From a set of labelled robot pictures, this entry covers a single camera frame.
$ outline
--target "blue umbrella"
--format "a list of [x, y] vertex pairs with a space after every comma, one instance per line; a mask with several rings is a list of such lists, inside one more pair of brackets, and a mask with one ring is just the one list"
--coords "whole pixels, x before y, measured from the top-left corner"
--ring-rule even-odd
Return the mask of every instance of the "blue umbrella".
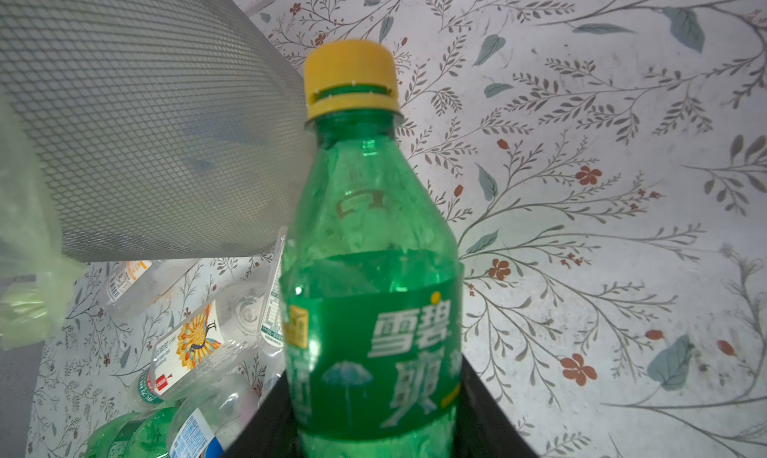
[[373, 376], [365, 367], [352, 361], [339, 361], [322, 374], [322, 381], [328, 385], [341, 386], [346, 390], [346, 417], [351, 426], [351, 402], [349, 387], [361, 387], [373, 381]]

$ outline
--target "metal mesh trash can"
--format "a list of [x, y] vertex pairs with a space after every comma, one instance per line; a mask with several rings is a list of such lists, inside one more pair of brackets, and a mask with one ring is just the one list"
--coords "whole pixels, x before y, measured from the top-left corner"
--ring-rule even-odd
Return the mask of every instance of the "metal mesh trash can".
[[0, 0], [0, 85], [82, 261], [266, 250], [314, 155], [300, 75], [231, 0]]

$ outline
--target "translucent green plastic bag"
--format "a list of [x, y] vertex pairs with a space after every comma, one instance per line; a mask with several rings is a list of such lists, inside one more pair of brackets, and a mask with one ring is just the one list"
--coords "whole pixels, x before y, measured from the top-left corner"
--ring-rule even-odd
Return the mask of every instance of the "translucent green plastic bag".
[[79, 262], [62, 256], [62, 231], [37, 157], [0, 91], [0, 336], [5, 350], [62, 326]]

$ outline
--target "white label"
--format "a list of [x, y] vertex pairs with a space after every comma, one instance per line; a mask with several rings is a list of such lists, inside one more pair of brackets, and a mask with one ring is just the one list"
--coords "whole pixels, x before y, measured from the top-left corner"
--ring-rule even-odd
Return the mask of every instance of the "white label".
[[119, 299], [120, 296], [128, 290], [128, 287], [130, 287], [136, 280], [139, 280], [139, 277], [143, 275], [150, 266], [152, 266], [152, 262], [148, 260], [125, 262], [125, 266], [122, 269], [112, 272], [107, 279], [107, 294], [109, 295], [109, 301], [113, 302]]
[[224, 346], [216, 300], [189, 318], [155, 348], [154, 391], [162, 395], [184, 375]]
[[210, 429], [199, 408], [189, 415], [170, 446], [170, 458], [216, 458], [222, 452], [216, 434]]
[[274, 273], [272, 289], [269, 291], [269, 298], [266, 302], [266, 313], [264, 321], [261, 322], [261, 336], [267, 343], [278, 348], [284, 346], [284, 337], [282, 336], [282, 318], [280, 317], [280, 282], [282, 275], [282, 256], [277, 258], [277, 270]]

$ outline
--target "bottle cap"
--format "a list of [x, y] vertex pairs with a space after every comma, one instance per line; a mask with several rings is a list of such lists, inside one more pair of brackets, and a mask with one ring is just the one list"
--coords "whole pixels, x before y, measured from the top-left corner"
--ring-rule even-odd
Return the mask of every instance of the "bottle cap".
[[304, 63], [304, 90], [309, 120], [353, 108], [399, 112], [394, 57], [368, 40], [340, 40], [317, 48]]

